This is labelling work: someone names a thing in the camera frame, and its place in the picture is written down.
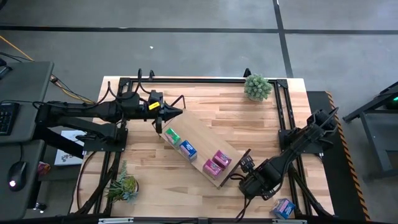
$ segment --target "gray floor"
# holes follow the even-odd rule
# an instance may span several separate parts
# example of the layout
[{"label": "gray floor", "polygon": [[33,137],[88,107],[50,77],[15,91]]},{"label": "gray floor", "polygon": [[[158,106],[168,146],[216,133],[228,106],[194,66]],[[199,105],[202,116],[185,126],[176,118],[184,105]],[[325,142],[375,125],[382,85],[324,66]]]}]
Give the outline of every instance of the gray floor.
[{"label": "gray floor", "polygon": [[[395,0],[279,0],[286,29],[398,29]],[[12,0],[1,24],[40,26],[277,28],[272,0]],[[105,75],[153,69],[166,76],[240,77],[246,67],[286,77],[277,34],[68,33],[0,31],[35,60],[55,62],[54,74],[96,100]],[[340,116],[397,81],[397,35],[286,35],[295,78],[307,90],[331,91]],[[0,51],[16,54],[0,41]],[[46,100],[70,100],[50,85]],[[343,123],[358,175],[376,170],[359,120]],[[363,182],[369,214],[397,223],[398,179]],[[43,214],[66,214],[75,180],[51,182]],[[27,217],[41,216],[28,213]]]}]

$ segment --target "yellow label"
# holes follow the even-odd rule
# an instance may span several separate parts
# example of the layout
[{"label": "yellow label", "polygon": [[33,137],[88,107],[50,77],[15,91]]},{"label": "yellow label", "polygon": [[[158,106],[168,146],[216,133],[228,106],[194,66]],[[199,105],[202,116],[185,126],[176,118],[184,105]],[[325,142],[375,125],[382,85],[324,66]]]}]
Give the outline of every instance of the yellow label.
[{"label": "yellow label", "polygon": [[153,104],[149,105],[148,108],[149,108],[149,110],[153,110],[153,109],[155,109],[158,106],[160,106],[160,103],[156,102],[156,103],[153,103]]}]

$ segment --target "wooden tabletop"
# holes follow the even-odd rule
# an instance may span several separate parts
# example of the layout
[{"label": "wooden tabletop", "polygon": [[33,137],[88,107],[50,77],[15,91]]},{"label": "wooden tabletop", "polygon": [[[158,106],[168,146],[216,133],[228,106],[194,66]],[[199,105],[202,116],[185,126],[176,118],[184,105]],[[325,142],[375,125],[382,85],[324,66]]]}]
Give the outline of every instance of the wooden tabletop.
[{"label": "wooden tabletop", "polygon": [[[104,77],[99,98],[103,97],[107,82],[114,92],[120,77]],[[295,123],[304,127],[311,115],[304,80],[287,79]],[[279,119],[274,91],[263,102],[254,102],[245,97],[243,84],[232,83],[143,83],[146,90],[164,94],[165,101],[173,102],[185,96],[187,110],[210,127],[220,138],[243,154],[250,155],[256,165],[280,153],[277,131]],[[141,90],[143,98],[148,95]],[[282,107],[287,114],[284,93],[280,89]],[[182,102],[176,107],[182,108]],[[116,202],[112,209],[114,217],[210,217],[234,218],[243,208],[244,197],[238,189],[238,181],[229,180],[217,189],[205,176],[176,152],[154,131],[151,121],[129,121],[129,137],[122,160],[127,160],[127,174],[134,175],[140,184],[137,200],[133,205]],[[80,184],[81,203],[84,203],[98,185],[103,163],[103,153],[97,153],[87,165]],[[308,188],[326,211],[333,212],[325,171],[319,158],[302,156]],[[256,197],[246,210],[246,218],[274,218],[270,210],[278,198],[290,198],[287,175],[280,192],[268,201]],[[300,208],[305,213],[302,193],[298,190]],[[101,212],[106,199],[101,205]],[[76,211],[74,200],[71,212]]]}]

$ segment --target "blue box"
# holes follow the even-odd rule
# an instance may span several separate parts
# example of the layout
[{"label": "blue box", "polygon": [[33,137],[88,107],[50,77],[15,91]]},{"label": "blue box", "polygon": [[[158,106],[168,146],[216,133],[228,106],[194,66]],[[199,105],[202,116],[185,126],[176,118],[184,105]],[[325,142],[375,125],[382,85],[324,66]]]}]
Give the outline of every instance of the blue box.
[{"label": "blue box", "polygon": [[271,213],[280,219],[288,219],[296,206],[287,198],[278,199],[275,201]]},{"label": "blue box", "polygon": [[194,161],[197,158],[197,151],[196,149],[187,141],[185,140],[180,144],[180,149],[182,154],[190,161]]}]

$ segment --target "succulent plant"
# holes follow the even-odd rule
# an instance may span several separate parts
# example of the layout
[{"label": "succulent plant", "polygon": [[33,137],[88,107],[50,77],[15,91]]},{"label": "succulent plant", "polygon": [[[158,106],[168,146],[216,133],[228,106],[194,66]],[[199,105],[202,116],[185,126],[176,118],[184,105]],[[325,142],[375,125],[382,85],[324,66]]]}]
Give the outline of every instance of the succulent plant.
[{"label": "succulent plant", "polygon": [[250,75],[244,83],[244,92],[250,100],[262,101],[271,93],[272,85],[260,75]]},{"label": "succulent plant", "polygon": [[123,161],[121,174],[117,180],[111,182],[109,188],[107,188],[106,196],[117,202],[118,200],[127,200],[128,203],[132,203],[138,196],[138,182],[134,176],[128,176],[127,174],[127,161]]}]

